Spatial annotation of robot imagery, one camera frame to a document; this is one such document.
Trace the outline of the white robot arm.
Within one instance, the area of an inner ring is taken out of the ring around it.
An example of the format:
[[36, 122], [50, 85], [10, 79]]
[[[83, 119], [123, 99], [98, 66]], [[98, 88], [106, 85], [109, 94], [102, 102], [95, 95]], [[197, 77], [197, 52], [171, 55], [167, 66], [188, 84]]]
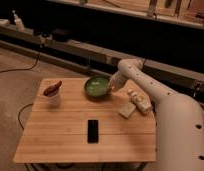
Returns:
[[139, 59], [122, 59], [110, 79], [113, 91], [135, 82], [155, 103], [156, 171], [204, 171], [204, 110], [192, 97], [179, 93], [141, 71]]

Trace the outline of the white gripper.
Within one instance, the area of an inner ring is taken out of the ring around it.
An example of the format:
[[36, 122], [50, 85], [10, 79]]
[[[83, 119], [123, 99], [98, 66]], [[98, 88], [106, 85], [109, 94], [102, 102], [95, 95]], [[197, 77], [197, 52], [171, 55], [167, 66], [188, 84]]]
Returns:
[[127, 78], [120, 72], [117, 71], [113, 74], [109, 81], [109, 88], [111, 91], [118, 91], [123, 88], [127, 82]]

